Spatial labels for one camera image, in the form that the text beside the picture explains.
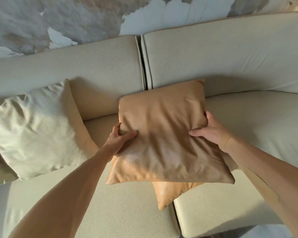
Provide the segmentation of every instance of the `sofa backrest cushion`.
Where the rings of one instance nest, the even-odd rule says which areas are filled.
[[[298,13],[240,17],[142,36],[149,88],[205,78],[205,95],[298,93]]]
[[[0,60],[0,98],[66,78],[83,120],[118,113],[121,96],[145,89],[135,36]]]

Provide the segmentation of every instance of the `right hand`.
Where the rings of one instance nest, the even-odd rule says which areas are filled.
[[[210,111],[206,110],[206,116],[208,120],[207,127],[190,130],[189,135],[195,137],[204,137],[217,145],[220,145],[227,137],[233,136],[233,133],[226,129],[218,120],[216,120]]]

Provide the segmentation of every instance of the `hand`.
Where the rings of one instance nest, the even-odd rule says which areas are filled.
[[[208,125],[205,128],[189,131],[189,135],[195,137],[204,137],[207,140],[218,144],[219,148],[225,152],[225,146],[230,137],[234,136],[218,120],[215,119],[210,111],[206,111]]]
[[[109,138],[107,139],[106,143],[102,147],[103,149],[109,151],[112,156],[114,156],[121,149],[121,147],[127,140],[130,140],[136,137],[138,134],[137,131],[131,131],[125,135],[120,136],[118,134],[120,125],[121,123],[118,123],[113,127],[112,132],[109,135]]]

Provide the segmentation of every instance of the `cream leather sofa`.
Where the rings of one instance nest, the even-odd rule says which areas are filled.
[[[0,60],[0,97],[69,78],[84,123],[102,146],[118,122],[120,96],[201,77],[208,79],[207,108],[219,120],[298,167],[298,13],[161,30],[143,35],[140,48],[135,36],[123,36]],[[240,170],[234,185],[198,186],[161,212],[151,182],[106,185],[109,168],[77,238],[189,238],[281,223]],[[0,238],[72,170],[0,186]]]

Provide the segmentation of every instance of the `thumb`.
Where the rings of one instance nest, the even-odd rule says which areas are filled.
[[[123,139],[124,142],[126,142],[127,140],[130,140],[130,139],[136,137],[137,134],[138,134],[137,131],[131,131],[131,132],[129,132],[129,133],[123,135],[123,136],[122,136],[122,139]]]
[[[203,136],[205,131],[207,131],[207,128],[193,129],[189,131],[189,135],[194,137],[200,137],[200,136]]]

